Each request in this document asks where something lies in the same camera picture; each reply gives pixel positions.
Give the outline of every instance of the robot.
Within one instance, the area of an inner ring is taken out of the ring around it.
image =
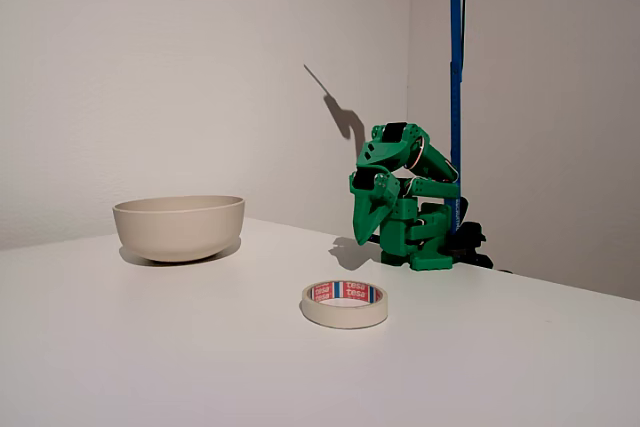
[[[409,262],[413,270],[451,269],[456,261],[492,268],[491,260],[475,250],[486,240],[480,224],[465,222],[450,233],[449,205],[425,202],[418,209],[418,197],[460,196],[458,172],[430,144],[429,135],[416,124],[403,122],[376,125],[371,136],[349,179],[358,244],[379,243],[383,263]],[[415,177],[396,178],[393,172],[402,167]],[[461,219],[467,206],[461,199]],[[380,234],[374,235],[378,227]]]

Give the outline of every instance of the roll of tape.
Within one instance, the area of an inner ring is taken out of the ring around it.
[[[356,299],[367,304],[343,307],[322,303],[329,299]],[[336,329],[362,329],[387,318],[388,299],[387,293],[375,285],[329,280],[304,289],[300,307],[304,316],[316,324]]]

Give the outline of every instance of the white table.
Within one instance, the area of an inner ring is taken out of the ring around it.
[[[179,267],[116,236],[0,253],[0,425],[640,425],[640,303],[334,239],[247,219],[237,252]],[[389,318],[306,320],[335,278],[386,289]]]

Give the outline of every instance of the bowl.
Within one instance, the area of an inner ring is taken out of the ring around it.
[[[194,195],[133,200],[113,208],[122,245],[158,262],[199,260],[233,245],[242,230],[244,199]]]

